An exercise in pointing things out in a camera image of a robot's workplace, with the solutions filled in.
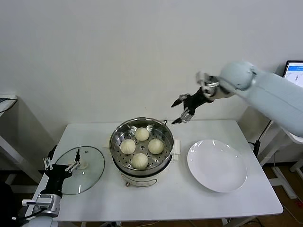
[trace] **metal rim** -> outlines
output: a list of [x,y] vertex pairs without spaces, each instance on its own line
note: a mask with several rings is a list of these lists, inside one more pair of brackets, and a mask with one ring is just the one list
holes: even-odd
[[72,149],[66,151],[64,154],[62,154],[62,155],[56,160],[55,164],[57,164],[57,162],[59,161],[59,159],[60,159],[63,155],[65,155],[66,153],[70,152],[71,150],[74,150],[75,148],[94,148],[94,149],[96,149],[97,151],[99,151],[99,153],[100,153],[100,154],[102,155],[102,157],[103,157],[104,167],[103,167],[103,170],[102,170],[102,172],[101,172],[99,178],[98,178],[90,187],[88,187],[87,189],[81,191],[80,193],[72,193],[72,194],[71,194],[71,193],[62,193],[63,195],[78,195],[78,194],[81,194],[82,192],[87,191],[88,189],[91,189],[91,188],[100,180],[101,176],[103,175],[104,169],[105,169],[105,158],[104,158],[104,155],[102,154],[102,152],[101,152],[98,148],[93,147],[93,146],[79,146],[79,147],[74,147],[74,148],[72,148]]
[[119,169],[119,171],[121,171],[123,174],[125,174],[127,176],[136,177],[136,178],[147,178],[147,177],[155,176],[155,175],[161,173],[170,164],[171,160],[172,160],[172,156],[170,155],[168,163],[162,169],[160,169],[159,171],[157,171],[155,173],[152,173],[150,175],[141,175],[140,176],[140,175],[133,175],[133,174],[125,172],[123,169],[120,168],[120,166],[118,166],[118,164],[116,163],[115,159],[113,158],[114,164]]
[[[153,122],[156,122],[158,124],[160,124],[163,128],[165,128],[169,133],[170,135],[172,136],[172,132],[170,131],[170,129],[166,126],[166,124],[164,124],[163,122],[157,120],[157,119],[154,119],[154,118],[148,118],[148,117],[137,117],[137,118],[133,118],[133,119],[130,119],[128,121],[125,121],[123,122],[122,124],[120,124],[115,130],[114,132],[112,133],[111,137],[110,137],[110,140],[109,140],[109,149],[110,149],[110,152],[111,152],[111,155],[112,155],[112,158],[114,159],[114,154],[113,154],[113,147],[111,146],[111,141],[113,139],[113,136],[115,134],[115,132],[117,132],[121,127],[123,127],[124,125],[127,125],[131,122],[135,122],[137,120],[148,120],[148,121],[153,121]],[[173,148],[173,145],[174,145],[174,141],[172,140],[172,144],[171,144],[171,149],[169,151],[169,153],[167,154],[167,157],[165,157],[165,159],[162,161],[162,162],[167,162],[167,160],[170,158],[171,156],[171,152],[172,152],[172,148]],[[152,170],[154,168],[157,168],[158,166],[153,166],[153,167],[150,167],[148,168],[148,170]],[[134,170],[136,172],[143,172],[143,171],[147,171],[147,169],[134,169],[134,168],[129,168],[129,167],[126,167],[124,166],[124,168],[128,168],[130,170]]]

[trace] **stainless steel pot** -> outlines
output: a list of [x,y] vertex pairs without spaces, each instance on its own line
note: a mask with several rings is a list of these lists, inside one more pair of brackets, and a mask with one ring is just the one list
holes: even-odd
[[[150,136],[146,141],[137,141],[134,136],[137,128],[146,128]],[[123,140],[132,139],[136,143],[136,150],[130,155],[121,152],[120,146]],[[164,144],[162,153],[154,155],[148,150],[148,143],[153,139],[159,139]],[[153,119],[138,117],[119,125],[113,132],[109,148],[115,165],[123,173],[134,177],[149,177],[161,172],[171,161],[171,151],[174,146],[174,138],[169,128],[162,122]],[[132,166],[132,158],[137,153],[144,153],[148,157],[148,166],[143,169],[135,169]]]

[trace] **white plate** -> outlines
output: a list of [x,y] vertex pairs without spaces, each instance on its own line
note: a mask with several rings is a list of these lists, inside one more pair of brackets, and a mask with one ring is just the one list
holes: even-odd
[[244,161],[234,148],[218,140],[201,140],[187,154],[192,175],[215,192],[232,192],[247,178]]

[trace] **glass lid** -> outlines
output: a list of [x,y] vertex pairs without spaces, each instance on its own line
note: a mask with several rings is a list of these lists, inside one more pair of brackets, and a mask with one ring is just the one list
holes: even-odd
[[63,154],[56,162],[61,165],[73,165],[77,152],[80,154],[80,165],[72,171],[72,176],[65,179],[62,193],[75,195],[91,188],[101,177],[104,170],[104,157],[101,151],[90,146],[73,148]]

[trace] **computer monitor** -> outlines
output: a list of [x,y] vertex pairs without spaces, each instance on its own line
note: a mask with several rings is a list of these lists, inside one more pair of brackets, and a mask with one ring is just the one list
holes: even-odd
[[303,87],[303,61],[287,61],[283,77]]

